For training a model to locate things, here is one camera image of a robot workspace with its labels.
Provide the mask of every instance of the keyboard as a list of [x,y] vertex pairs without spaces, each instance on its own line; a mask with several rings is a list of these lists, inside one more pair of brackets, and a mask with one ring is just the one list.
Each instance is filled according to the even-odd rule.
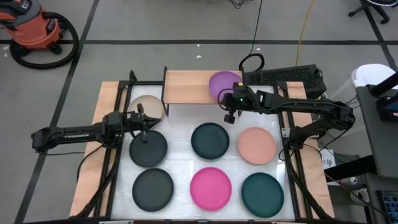
[[318,98],[326,91],[322,72],[316,65],[278,68],[243,74],[243,81],[247,85],[261,85],[269,82],[303,82],[308,99]]
[[[376,194],[382,210],[398,219],[398,191],[377,190]],[[386,223],[398,224],[398,221],[386,217]]]

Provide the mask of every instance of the gray floor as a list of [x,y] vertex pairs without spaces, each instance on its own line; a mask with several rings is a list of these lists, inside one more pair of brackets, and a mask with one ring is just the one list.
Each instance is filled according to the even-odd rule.
[[[67,16],[78,33],[94,0],[41,0],[44,8]],[[298,40],[310,0],[264,0],[258,40]],[[200,44],[199,40],[251,40],[259,1],[249,1],[236,10],[228,1],[206,0],[100,0],[88,40],[198,40],[198,44],[95,45],[86,44],[65,100],[59,126],[90,124],[100,84],[123,80],[133,69],[140,80],[160,80],[163,66],[176,70],[235,70],[250,51],[247,44]],[[364,12],[352,18],[348,12],[359,7],[357,0],[316,0],[305,40],[377,40]],[[387,9],[389,24],[371,9],[385,40],[398,40],[398,13]],[[8,39],[0,30],[0,40]],[[299,64],[315,63],[323,70],[327,93],[333,94],[350,73],[366,63],[389,65],[380,45],[303,45]],[[52,120],[70,65],[49,71],[19,66],[6,45],[0,45],[0,217],[13,223],[34,169],[37,154],[30,134]],[[293,66],[296,45],[256,45],[264,54],[265,68]],[[398,59],[398,46],[388,45]],[[29,56],[33,61],[51,60],[47,52]],[[246,70],[257,66],[249,61]],[[371,153],[365,132],[339,139],[331,146],[345,154]],[[84,151],[84,144],[60,146],[52,153]],[[25,216],[25,222],[67,218],[76,182],[76,167],[82,155],[48,156]],[[344,218],[347,209],[336,207]]]

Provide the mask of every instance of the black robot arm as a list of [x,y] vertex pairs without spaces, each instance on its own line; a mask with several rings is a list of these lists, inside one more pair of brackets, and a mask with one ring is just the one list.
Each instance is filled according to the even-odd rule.
[[114,148],[123,133],[129,132],[134,136],[133,131],[142,131],[141,138],[146,142],[146,131],[159,122],[159,118],[146,116],[142,105],[138,104],[137,113],[128,112],[125,116],[117,111],[111,112],[102,122],[91,126],[40,129],[31,135],[32,147],[37,152],[44,152],[59,144],[98,141],[106,147]]
[[225,93],[223,101],[224,121],[233,124],[234,113],[238,111],[252,111],[260,114],[277,114],[282,111],[315,113],[321,116],[317,121],[304,127],[291,127],[289,145],[301,149],[307,138],[314,135],[323,136],[329,129],[347,130],[355,122],[353,109],[342,102],[331,100],[308,100],[284,98],[277,94],[257,91],[242,83],[233,85],[232,93]]

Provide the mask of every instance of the orange shop vacuum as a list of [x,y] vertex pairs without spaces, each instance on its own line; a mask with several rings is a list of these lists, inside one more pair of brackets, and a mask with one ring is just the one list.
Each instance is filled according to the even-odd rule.
[[[70,62],[79,49],[79,38],[67,18],[55,12],[46,12],[37,0],[0,0],[0,26],[12,37],[10,53],[20,65],[34,69],[57,68]],[[30,63],[23,56],[32,50],[48,49],[60,54],[58,41],[63,31],[72,35],[73,48],[63,59],[52,63]]]

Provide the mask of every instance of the yellow cable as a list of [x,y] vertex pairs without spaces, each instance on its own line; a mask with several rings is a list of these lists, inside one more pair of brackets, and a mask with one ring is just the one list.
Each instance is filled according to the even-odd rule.
[[314,0],[311,0],[311,4],[310,4],[310,7],[308,8],[307,15],[305,16],[305,21],[304,21],[303,28],[301,29],[300,39],[298,40],[297,55],[296,55],[296,66],[297,66],[297,64],[299,62],[301,40],[303,39],[305,26],[307,25],[308,18],[310,17],[310,13],[311,13],[313,2],[314,2]]

